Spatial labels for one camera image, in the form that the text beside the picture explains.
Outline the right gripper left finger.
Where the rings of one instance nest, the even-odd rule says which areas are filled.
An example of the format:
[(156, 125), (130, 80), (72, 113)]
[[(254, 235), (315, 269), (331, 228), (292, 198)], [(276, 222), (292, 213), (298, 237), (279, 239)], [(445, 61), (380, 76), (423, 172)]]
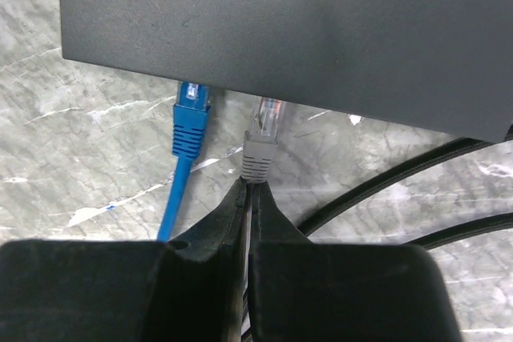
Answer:
[(169, 242), (25, 239), (1, 248), (4, 341), (238, 341), (247, 187)]

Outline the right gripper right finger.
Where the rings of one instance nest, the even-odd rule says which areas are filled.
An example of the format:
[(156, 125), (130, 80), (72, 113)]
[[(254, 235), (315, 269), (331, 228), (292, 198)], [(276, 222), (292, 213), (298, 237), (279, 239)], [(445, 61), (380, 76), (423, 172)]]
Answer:
[(250, 189), (255, 341), (460, 341), (438, 265), (414, 245), (313, 243)]

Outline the black network switch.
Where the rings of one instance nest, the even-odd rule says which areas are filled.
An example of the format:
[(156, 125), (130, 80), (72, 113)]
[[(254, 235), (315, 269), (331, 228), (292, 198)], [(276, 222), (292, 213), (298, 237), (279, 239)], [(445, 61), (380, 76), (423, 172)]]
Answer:
[(501, 141), (512, 0), (59, 0), (78, 62)]

